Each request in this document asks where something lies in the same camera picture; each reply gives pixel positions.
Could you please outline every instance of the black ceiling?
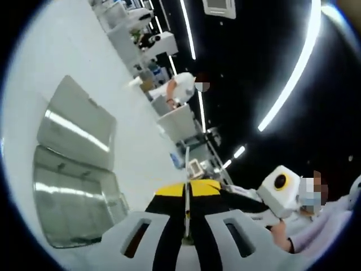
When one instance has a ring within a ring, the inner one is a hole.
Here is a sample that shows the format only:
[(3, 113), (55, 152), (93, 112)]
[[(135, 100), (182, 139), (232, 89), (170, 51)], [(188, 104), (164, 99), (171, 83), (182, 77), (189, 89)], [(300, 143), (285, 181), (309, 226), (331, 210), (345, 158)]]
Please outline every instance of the black ceiling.
[[(205, 15), (202, 0), (184, 0), (195, 45), (191, 58), (180, 0), (163, 5), (179, 53), (177, 72), (207, 72), (207, 128), (218, 127), (223, 161), (234, 183), (256, 187), (277, 165), (298, 174), (320, 170), (331, 198), (345, 194), (361, 173), (360, 65), (335, 26), (322, 17), (311, 58), (291, 96), (260, 133), (257, 126), (287, 83), (305, 42), (311, 1), (236, 0), (235, 20)], [(153, 0), (163, 29), (166, 22)], [(190, 102), (199, 115), (197, 96)]]

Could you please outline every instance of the person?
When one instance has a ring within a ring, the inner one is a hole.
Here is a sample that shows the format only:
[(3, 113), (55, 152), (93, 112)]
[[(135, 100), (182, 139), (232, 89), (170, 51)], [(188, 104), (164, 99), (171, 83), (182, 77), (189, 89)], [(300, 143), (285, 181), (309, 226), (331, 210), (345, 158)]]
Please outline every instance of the person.
[(157, 35), (154, 36), (150, 33), (145, 33), (140, 35), (137, 46), (140, 49), (144, 49), (144, 48), (149, 49), (159, 40), (160, 40), (160, 36)]
[(359, 195), (360, 181), (361, 176), (356, 179), (348, 195), (340, 197), (335, 202), (327, 202), (314, 217), (313, 222), (300, 232), (288, 237), (283, 220), (271, 227), (275, 244), (284, 251), (300, 253), (313, 260), (321, 257), (350, 219), (353, 205)]
[(149, 91), (153, 99), (159, 95), (166, 98), (166, 102), (170, 108), (175, 109), (178, 104), (184, 104), (195, 93), (195, 77), (189, 72), (182, 72), (174, 76), (164, 85), (155, 90)]

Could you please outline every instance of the yellow stripe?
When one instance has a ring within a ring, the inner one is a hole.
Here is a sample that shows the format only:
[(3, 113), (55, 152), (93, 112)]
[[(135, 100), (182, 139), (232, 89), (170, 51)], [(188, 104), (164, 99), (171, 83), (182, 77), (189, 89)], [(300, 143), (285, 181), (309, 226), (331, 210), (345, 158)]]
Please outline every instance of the yellow stripe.
[(218, 189), (212, 185), (217, 186), (213, 180), (195, 180), (191, 181), (192, 194), (193, 196), (212, 196), (219, 195)]
[(155, 193), (157, 196), (182, 196), (184, 183), (176, 183), (175, 185), (164, 186)]

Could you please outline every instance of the white headrest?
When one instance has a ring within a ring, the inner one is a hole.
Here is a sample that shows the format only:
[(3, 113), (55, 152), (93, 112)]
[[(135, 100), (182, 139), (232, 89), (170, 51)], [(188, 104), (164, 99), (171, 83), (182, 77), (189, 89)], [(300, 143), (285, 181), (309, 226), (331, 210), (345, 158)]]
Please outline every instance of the white headrest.
[(357, 202), (361, 191), (361, 175), (354, 181), (349, 193), (349, 210), (352, 210)]

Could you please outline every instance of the headrest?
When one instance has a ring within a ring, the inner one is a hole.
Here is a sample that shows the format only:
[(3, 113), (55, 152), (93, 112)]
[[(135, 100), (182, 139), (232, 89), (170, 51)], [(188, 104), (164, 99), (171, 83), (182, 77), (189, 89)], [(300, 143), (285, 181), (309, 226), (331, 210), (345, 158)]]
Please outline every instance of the headrest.
[(361, 175), (354, 181), (354, 183), (350, 188), (349, 206), (348, 206), (349, 210), (352, 210), (354, 208), (360, 192), (361, 192)]

